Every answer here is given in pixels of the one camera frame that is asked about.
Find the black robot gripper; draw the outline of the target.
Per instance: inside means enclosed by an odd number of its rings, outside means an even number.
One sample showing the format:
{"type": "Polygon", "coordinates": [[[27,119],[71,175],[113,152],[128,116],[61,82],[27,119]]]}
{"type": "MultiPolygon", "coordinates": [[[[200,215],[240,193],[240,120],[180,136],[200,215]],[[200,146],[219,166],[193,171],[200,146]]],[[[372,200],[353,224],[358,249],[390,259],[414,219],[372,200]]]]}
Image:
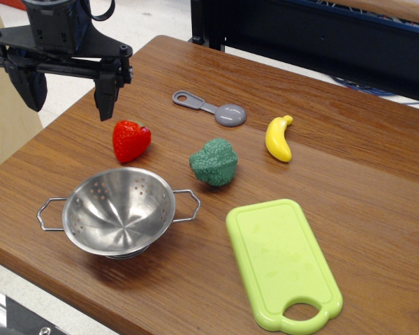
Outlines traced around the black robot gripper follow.
{"type": "Polygon", "coordinates": [[[112,118],[119,89],[131,82],[132,48],[98,31],[95,21],[108,19],[89,1],[25,1],[29,24],[0,29],[0,67],[27,107],[39,112],[47,97],[44,73],[94,79],[100,120],[112,118]]]}

